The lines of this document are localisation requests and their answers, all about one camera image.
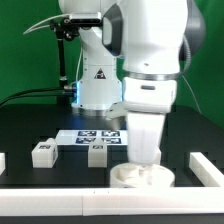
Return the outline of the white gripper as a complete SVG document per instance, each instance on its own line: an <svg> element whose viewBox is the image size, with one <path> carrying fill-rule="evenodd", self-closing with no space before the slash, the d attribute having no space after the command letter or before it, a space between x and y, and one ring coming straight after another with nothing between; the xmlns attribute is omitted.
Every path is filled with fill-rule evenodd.
<svg viewBox="0 0 224 224"><path fill-rule="evenodd" d="M140 165L153 164L157 159L165 115L129 112L126 121L128 160Z"/></svg>

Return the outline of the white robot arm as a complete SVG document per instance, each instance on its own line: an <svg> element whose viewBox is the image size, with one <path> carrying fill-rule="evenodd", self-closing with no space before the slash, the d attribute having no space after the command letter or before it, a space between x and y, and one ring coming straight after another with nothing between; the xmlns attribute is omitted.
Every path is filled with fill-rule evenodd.
<svg viewBox="0 0 224 224"><path fill-rule="evenodd" d="M195 0L58 0L80 27L83 77L72 107L124 116L131 163L153 164L176 98L179 62L205 36Z"/></svg>

